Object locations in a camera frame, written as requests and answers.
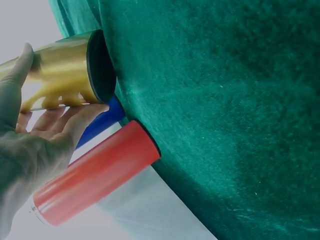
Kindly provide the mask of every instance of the black rim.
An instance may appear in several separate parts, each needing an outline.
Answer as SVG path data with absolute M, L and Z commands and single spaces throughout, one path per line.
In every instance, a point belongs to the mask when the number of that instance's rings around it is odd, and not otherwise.
M 86 50 L 88 78 L 96 99 L 107 104 L 116 90 L 117 75 L 106 45 L 104 32 L 94 31 Z

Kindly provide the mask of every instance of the teal fabric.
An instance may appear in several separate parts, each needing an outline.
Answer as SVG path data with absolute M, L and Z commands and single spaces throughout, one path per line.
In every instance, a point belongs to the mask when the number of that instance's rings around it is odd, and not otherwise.
M 154 169 L 219 240 L 320 239 L 320 1 L 50 4 L 65 37 L 104 30 Z

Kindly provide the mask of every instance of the blue cylinder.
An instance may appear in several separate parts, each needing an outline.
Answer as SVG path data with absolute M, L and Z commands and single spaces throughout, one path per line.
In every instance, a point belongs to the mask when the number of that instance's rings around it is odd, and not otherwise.
M 93 122 L 85 129 L 75 149 L 80 148 L 126 116 L 124 108 L 115 95 L 111 98 L 108 105 L 109 111 L 101 113 L 93 120 Z

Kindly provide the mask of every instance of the gold cylinder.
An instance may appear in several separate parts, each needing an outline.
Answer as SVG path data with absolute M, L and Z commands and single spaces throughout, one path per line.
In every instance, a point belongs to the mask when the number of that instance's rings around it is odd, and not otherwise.
M 16 60 L 0 65 L 0 79 Z M 106 104 L 115 92 L 116 79 L 102 30 L 64 38 L 34 51 L 20 111 Z

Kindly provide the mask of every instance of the red cylinder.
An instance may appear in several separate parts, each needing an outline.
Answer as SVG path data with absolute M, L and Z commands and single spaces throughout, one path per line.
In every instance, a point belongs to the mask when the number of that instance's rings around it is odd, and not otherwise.
M 33 195 L 33 211 L 58 226 L 110 194 L 160 158 L 159 148 L 133 120 L 69 165 Z

